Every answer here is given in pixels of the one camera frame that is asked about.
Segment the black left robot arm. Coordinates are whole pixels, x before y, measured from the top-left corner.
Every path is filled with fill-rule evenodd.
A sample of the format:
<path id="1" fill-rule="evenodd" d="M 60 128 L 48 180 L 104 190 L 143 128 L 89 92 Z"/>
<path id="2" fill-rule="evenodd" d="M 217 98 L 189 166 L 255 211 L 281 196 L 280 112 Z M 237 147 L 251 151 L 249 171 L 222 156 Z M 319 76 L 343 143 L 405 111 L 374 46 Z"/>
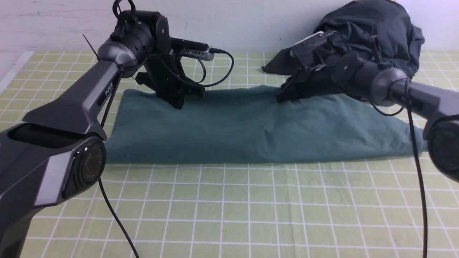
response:
<path id="1" fill-rule="evenodd" d="M 50 103 L 25 114 L 21 124 L 1 132 L 1 257 L 18 258 L 34 215 L 86 191 L 107 160 L 107 135 L 98 115 L 122 78 L 147 60 L 198 52 L 209 45 L 171 38 L 158 12 L 117 12 L 115 30 L 99 47 L 97 63 Z"/>

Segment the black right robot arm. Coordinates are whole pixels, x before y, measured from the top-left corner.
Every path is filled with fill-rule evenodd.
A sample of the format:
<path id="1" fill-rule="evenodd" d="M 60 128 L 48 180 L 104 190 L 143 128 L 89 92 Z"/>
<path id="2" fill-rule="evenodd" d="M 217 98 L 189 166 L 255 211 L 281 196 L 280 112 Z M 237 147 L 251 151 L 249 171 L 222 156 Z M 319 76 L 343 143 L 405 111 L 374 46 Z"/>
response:
<path id="1" fill-rule="evenodd" d="M 367 61 L 350 52 L 333 65 L 300 68 L 281 87 L 278 102 L 317 95 L 351 93 L 373 105 L 394 104 L 410 110 L 426 125 L 423 138 L 435 167 L 451 180 L 459 178 L 458 93 L 413 82 L 391 63 Z"/>

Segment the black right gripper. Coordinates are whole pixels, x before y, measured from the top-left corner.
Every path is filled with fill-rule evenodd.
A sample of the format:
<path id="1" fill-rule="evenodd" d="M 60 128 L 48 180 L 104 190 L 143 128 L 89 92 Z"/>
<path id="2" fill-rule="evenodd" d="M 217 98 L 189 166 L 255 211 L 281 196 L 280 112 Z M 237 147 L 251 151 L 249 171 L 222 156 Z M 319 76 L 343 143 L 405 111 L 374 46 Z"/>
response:
<path id="1" fill-rule="evenodd" d="M 342 59 L 341 54 L 330 54 L 326 57 L 320 54 L 307 54 L 301 59 L 294 54 L 289 54 L 295 70 L 281 85 L 280 92 L 276 95 L 278 103 L 298 101 L 323 95 L 346 94 L 359 100 L 359 97 L 345 90 L 333 82 L 331 75 L 334 66 Z"/>

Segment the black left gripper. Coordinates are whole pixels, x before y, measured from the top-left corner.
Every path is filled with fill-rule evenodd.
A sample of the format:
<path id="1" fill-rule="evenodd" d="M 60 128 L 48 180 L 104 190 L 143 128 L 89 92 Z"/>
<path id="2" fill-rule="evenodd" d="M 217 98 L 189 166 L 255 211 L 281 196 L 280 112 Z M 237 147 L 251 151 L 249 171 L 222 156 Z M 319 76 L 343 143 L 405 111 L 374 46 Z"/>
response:
<path id="1" fill-rule="evenodd" d="M 156 93 L 175 109 L 182 109 L 185 95 L 202 97 L 205 88 L 186 77 L 181 65 L 181 58 L 176 54 L 152 54 L 143 64 L 146 72 L 138 72 L 135 80 Z"/>

